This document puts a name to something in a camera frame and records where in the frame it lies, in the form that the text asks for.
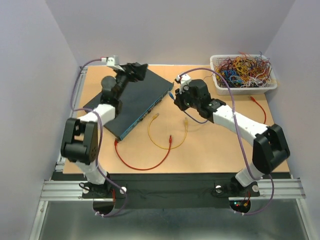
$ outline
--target red cable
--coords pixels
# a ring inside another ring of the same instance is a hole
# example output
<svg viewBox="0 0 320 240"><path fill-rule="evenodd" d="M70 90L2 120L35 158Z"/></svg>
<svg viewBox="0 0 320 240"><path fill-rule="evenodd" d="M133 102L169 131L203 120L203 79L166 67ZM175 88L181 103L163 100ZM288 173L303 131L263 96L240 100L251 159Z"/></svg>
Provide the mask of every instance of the red cable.
<svg viewBox="0 0 320 240"><path fill-rule="evenodd" d="M170 135L169 137L169 148L168 148L168 152L166 153L166 155L164 156L164 158L161 160L161 162L159 162L157 165L153 166L153 167L149 167L149 168L136 168L136 167L133 167L133 166L130 166L128 163L126 163L122 157L119 155L119 152L118 152L118 149L117 149L117 145L118 145L118 142L117 140L114 141L114 149L115 149L115 152L116 154L118 155L119 159L124 163L124 165L126 165L128 168L131 168L131 169L134 169L134 170L138 170L138 171L147 171L147 170L151 170L151 169L155 169L157 167L159 167L164 161L165 159L168 157L169 153L170 153L170 150L171 150L171 143L172 143L172 137Z"/></svg>
<svg viewBox="0 0 320 240"><path fill-rule="evenodd" d="M263 122L263 124L266 124L267 114L266 114L265 109L260 105L260 103L257 102L257 100L253 96L250 96L250 98L251 98L252 101L254 101L262 109L263 114L264 114L264 122Z"/></svg>

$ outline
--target gray wall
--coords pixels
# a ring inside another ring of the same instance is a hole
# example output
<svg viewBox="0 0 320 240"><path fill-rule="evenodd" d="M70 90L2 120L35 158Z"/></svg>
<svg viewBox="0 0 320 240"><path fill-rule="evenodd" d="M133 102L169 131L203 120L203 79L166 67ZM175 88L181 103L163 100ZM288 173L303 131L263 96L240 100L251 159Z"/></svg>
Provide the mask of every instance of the gray wall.
<svg viewBox="0 0 320 240"><path fill-rule="evenodd" d="M59 153L76 61L44 0L0 7L0 239L29 239Z"/></svg>
<svg viewBox="0 0 320 240"><path fill-rule="evenodd" d="M208 64L214 54L264 52L294 0L46 0L81 64Z"/></svg>
<svg viewBox="0 0 320 240"><path fill-rule="evenodd" d="M296 0L265 55L279 80L267 95L290 146L288 164L300 177L316 227L320 226L320 1Z"/></svg>

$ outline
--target wooden table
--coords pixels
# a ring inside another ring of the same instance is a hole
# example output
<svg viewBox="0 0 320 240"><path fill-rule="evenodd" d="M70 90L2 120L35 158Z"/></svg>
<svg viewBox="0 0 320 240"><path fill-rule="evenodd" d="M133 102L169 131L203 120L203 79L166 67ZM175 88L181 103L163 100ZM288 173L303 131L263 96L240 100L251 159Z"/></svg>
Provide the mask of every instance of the wooden table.
<svg viewBox="0 0 320 240"><path fill-rule="evenodd" d="M173 81L183 71L195 67L194 65L151 65L148 68L165 78ZM105 66L90 66L88 68L79 107L83 107L94 96L101 91L101 80L107 75L114 76L115 73ZM211 73L205 70L198 70L189 74L192 79L204 79L208 85L212 98L218 98L228 105L232 105L230 96L217 95ZM255 99L265 109L266 124L272 125L273 119L264 94L255 95ZM253 119L263 122L264 114L259 106L254 103L248 95L236 95L235 109L237 112ZM197 120L203 121L195 109L188 109L187 112ZM148 137L148 123L152 117L159 113L151 125L153 139L162 146L169 146L169 135L172 135L172 146L179 144L184 137L184 119L187 117L174 105L173 100L166 96L142 122L140 122L125 138L117 148L121 157L131 166L136 168L150 168L160 162L167 151L154 145ZM244 159L239 147L237 136L228 129L207 122L198 124L189 117L188 132L185 142L178 148L171 150L167 159L157 168L148 171L137 171L125 166L115 152L115 137L103 129L103 141L99 155L101 166L110 173L236 173L244 166ZM243 141L244 149L249 161L252 159L252 147ZM287 161L278 166L274 172L289 172ZM76 165L65 163L64 174L81 173Z"/></svg>

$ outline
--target white basket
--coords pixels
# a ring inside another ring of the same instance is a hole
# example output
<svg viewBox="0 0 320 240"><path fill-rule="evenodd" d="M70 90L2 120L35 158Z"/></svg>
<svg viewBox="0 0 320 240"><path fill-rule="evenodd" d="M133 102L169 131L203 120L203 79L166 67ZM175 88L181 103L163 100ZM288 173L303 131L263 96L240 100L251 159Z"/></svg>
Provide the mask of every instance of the white basket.
<svg viewBox="0 0 320 240"><path fill-rule="evenodd" d="M241 54L232 54L232 55L213 55L210 57L210 67L212 70L216 70L215 66L218 66L223 60L230 58L235 59L236 57L242 57ZM260 54L252 54L251 57L260 57ZM216 75L212 75L214 85L216 87L216 93L218 95L229 95L229 91L226 87L220 87L218 86ZM243 88L236 88L236 87L230 87L231 92L233 95L257 95L257 94L264 94L266 91L276 89L277 79L275 76L275 73L273 70L271 70L270 78L272 81L272 84L268 87L243 87Z"/></svg>

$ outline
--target yellow cable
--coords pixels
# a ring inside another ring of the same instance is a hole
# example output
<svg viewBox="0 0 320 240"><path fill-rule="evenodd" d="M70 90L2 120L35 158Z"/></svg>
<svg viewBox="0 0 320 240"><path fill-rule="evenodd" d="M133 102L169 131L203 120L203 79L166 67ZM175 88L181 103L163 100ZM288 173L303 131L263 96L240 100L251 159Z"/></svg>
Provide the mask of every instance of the yellow cable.
<svg viewBox="0 0 320 240"><path fill-rule="evenodd" d="M149 125L148 125L148 135L149 135L149 138L150 138L151 142L153 142L154 145L158 146L158 147L161 148L161 149L168 150L168 149L169 149L168 147L163 147L163 146L158 145L158 144L152 139L151 134L150 134L150 126L151 126L152 122L153 122L158 116L159 116L159 113L157 113L156 115L154 115L154 116L152 117L151 121L149 122ZM182 140L182 142L181 142L180 144L178 144L177 146L171 147L171 149L176 149L176 148L180 147L180 146L184 143L184 141L186 140L186 137L187 137L187 132L188 132L188 119L185 118L185 119L184 119L184 137L183 137L183 140Z"/></svg>

